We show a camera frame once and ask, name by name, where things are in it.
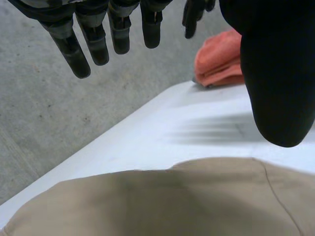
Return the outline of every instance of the white table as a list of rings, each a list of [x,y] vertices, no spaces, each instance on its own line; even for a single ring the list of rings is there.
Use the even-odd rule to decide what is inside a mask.
[[[252,118],[245,86],[173,86],[0,206],[0,228],[29,199],[72,178],[152,170],[203,157],[255,157],[315,173],[315,133],[297,147],[268,143]]]

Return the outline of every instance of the orange cloth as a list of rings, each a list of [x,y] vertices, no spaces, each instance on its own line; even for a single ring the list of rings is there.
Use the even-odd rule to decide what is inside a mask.
[[[244,83],[241,71],[241,35],[235,30],[208,38],[195,58],[195,78],[203,85]]]

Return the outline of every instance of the khaki pants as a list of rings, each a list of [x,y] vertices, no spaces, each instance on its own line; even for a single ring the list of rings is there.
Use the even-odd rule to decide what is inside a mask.
[[[314,236],[315,177],[209,158],[68,180],[23,205],[2,235]]]

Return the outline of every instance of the tan fabric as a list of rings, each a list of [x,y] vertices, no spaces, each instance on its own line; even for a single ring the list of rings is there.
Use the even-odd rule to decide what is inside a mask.
[[[22,206],[5,236],[314,236],[315,177],[254,159],[61,182]]]

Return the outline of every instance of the glove finger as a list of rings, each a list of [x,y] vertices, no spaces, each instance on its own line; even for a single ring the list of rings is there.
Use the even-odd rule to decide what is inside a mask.
[[[88,0],[76,5],[76,18],[96,65],[105,65],[109,61],[102,25],[107,6],[108,2],[103,0]]]
[[[187,1],[183,17],[183,19],[185,19],[185,21],[183,21],[183,25],[186,27],[185,38],[193,37],[197,28],[197,21],[198,19],[201,19],[200,16],[202,16],[202,12],[204,11],[204,9],[205,9],[204,0]]]
[[[114,50],[117,54],[126,54],[129,51],[129,29],[131,27],[129,15],[138,4],[139,1],[115,2],[115,0],[110,0],[109,2],[108,19]]]
[[[73,73],[80,79],[88,77],[91,74],[90,66],[73,32],[73,19],[56,23],[40,23],[50,33]]]
[[[212,11],[215,8],[216,0],[206,0],[205,9],[207,12]]]
[[[160,42],[160,26],[163,20],[162,11],[171,0],[142,0],[142,31],[147,48],[156,48]]]

